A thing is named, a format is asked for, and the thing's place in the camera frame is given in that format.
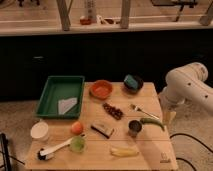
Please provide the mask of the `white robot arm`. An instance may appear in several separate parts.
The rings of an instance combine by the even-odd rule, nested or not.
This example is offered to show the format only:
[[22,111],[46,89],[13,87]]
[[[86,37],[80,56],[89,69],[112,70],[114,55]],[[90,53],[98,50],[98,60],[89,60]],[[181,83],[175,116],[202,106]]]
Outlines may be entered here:
[[166,126],[174,119],[175,108],[185,100],[191,100],[213,114],[213,88],[205,84],[207,78],[208,70],[199,62],[172,69],[166,74],[166,86],[159,93]]

